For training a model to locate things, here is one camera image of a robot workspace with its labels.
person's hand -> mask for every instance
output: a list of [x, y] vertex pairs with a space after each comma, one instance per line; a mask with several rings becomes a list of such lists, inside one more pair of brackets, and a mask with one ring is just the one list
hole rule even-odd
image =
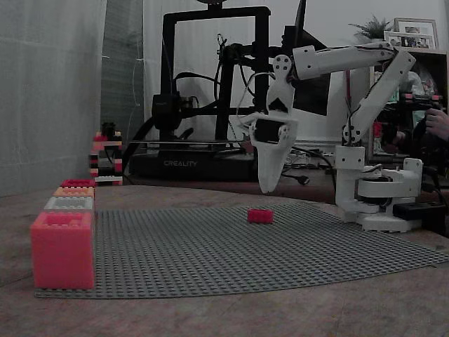
[[437, 109], [426, 111], [426, 130], [446, 142], [449, 141], [449, 116]]

creality logo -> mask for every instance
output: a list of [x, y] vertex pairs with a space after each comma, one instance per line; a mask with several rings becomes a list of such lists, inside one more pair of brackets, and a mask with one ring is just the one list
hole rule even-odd
[[196, 167], [197, 161], [177, 161], [177, 160], [165, 160], [164, 166], [168, 167]]

potted plant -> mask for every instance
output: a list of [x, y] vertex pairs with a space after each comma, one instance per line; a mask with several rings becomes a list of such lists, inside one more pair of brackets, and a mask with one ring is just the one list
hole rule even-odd
[[384, 18], [381, 22], [373, 15], [373, 19], [365, 25], [356, 25], [349, 23], [350, 26], [357, 27], [360, 30], [355, 34], [356, 36], [367, 37], [371, 41], [383, 41], [384, 32], [389, 32], [392, 26], [389, 25], [391, 21], [387, 22]]

large pink brick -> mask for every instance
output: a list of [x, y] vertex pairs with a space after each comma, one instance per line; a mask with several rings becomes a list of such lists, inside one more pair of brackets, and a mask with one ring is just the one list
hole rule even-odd
[[34, 285], [92, 289], [93, 225], [90, 213], [41, 213], [31, 226]]

stacked lego bricks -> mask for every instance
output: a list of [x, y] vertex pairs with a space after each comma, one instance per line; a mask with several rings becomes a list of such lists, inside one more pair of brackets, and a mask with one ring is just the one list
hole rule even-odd
[[31, 226], [34, 285], [94, 287], [95, 181], [66, 180]]
[[[93, 139], [89, 159], [91, 177], [97, 185], [123, 185], [121, 150], [122, 138], [119, 131], [115, 131], [114, 136], [109, 138], [103, 136], [101, 132], [97, 132], [97, 135]], [[101, 152], [108, 159], [106, 166], [101, 164]]]

